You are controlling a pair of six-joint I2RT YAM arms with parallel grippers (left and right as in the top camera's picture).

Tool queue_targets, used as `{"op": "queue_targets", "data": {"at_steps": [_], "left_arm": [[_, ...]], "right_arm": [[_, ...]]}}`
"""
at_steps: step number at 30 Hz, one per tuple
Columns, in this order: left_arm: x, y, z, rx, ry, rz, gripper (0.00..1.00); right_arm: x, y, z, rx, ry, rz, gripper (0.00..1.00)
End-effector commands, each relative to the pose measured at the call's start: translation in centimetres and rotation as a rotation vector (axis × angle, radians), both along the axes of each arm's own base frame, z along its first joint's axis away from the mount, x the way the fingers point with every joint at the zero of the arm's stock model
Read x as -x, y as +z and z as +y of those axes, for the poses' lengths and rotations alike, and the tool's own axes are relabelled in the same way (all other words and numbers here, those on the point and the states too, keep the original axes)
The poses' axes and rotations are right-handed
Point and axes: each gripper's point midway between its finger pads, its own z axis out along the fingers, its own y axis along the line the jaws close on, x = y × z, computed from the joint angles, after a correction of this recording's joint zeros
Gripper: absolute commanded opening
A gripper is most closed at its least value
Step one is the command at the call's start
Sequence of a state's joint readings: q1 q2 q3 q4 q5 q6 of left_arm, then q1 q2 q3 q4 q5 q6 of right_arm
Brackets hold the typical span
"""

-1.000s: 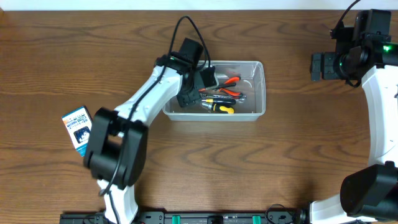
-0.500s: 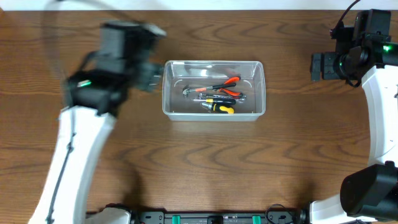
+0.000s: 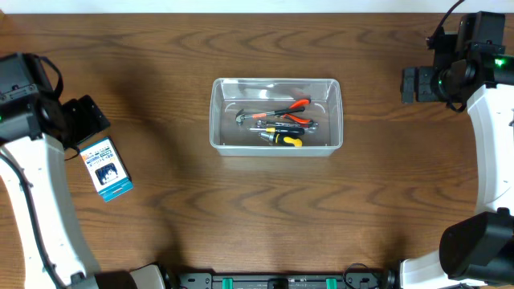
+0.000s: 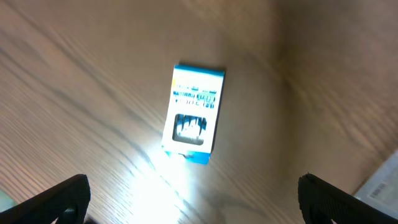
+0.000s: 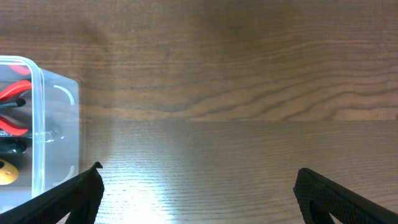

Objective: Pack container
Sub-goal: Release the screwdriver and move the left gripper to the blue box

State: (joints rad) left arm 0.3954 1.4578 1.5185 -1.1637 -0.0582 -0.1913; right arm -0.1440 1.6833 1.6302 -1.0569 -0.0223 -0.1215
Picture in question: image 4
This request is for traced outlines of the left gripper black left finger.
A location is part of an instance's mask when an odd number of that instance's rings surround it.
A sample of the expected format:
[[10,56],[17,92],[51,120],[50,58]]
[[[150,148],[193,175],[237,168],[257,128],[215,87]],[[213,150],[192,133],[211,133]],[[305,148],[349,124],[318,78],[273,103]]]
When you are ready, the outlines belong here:
[[84,224],[91,199],[85,174],[77,174],[1,212],[1,223]]

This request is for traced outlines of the blue white card box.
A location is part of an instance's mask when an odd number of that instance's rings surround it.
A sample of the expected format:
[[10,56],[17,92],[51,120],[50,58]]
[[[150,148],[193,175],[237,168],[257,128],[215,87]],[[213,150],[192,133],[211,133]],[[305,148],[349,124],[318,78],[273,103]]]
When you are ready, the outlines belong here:
[[174,66],[162,135],[168,156],[206,165],[213,150],[225,71]]

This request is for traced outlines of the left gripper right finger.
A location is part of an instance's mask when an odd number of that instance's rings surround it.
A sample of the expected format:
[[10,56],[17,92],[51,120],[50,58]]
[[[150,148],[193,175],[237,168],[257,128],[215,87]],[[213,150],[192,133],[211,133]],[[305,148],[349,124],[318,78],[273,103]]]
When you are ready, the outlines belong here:
[[313,174],[299,178],[298,202],[306,224],[397,224],[397,219]]

